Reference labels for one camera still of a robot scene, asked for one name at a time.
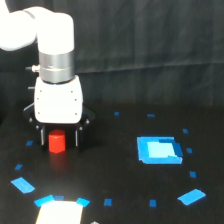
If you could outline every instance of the white block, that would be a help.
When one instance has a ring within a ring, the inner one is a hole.
[[[51,201],[41,206],[36,224],[80,224],[83,206],[70,201]]]

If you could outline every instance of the black surface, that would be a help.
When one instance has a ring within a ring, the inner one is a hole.
[[[52,155],[36,144],[39,135],[22,116],[28,104],[17,104],[0,128],[1,224],[35,223],[39,209],[34,200],[50,194],[90,200],[82,224],[224,222],[224,109],[90,103],[97,118],[86,136],[87,149],[78,152],[70,141],[66,153]],[[149,113],[155,118],[147,117]],[[174,136],[183,150],[183,164],[138,161],[140,136]],[[28,140],[34,146],[27,147]],[[186,153],[187,147],[193,154]],[[18,163],[23,167],[15,171]],[[196,171],[197,178],[190,178],[189,171]],[[21,193],[10,183],[19,177],[36,189]],[[202,190],[206,198],[190,206],[177,200],[193,189]],[[112,207],[103,206],[105,198],[113,200]],[[157,200],[157,208],[149,207],[150,199]]]

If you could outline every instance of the black background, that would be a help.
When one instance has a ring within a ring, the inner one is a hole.
[[[222,0],[7,0],[10,12],[33,6],[71,15],[75,70],[84,100],[159,105],[224,105]],[[28,86],[37,44],[0,50],[0,120]]]

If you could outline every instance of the tabletop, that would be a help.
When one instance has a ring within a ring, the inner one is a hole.
[[[27,105],[18,102],[0,126],[1,224],[34,224],[34,201],[48,195],[89,200],[81,224],[224,222],[224,108],[90,102],[96,119],[84,135],[84,150],[75,148],[73,127],[63,126],[66,151],[52,154],[40,147],[38,132],[23,117]],[[174,137],[182,164],[140,161],[142,136]],[[19,191],[11,181],[20,177],[35,190]],[[177,199],[193,189],[206,196],[188,206]],[[151,199],[156,207],[150,207]]]

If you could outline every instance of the red cube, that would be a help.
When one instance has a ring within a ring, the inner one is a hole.
[[[53,153],[65,151],[65,131],[57,129],[49,133],[49,151]]]

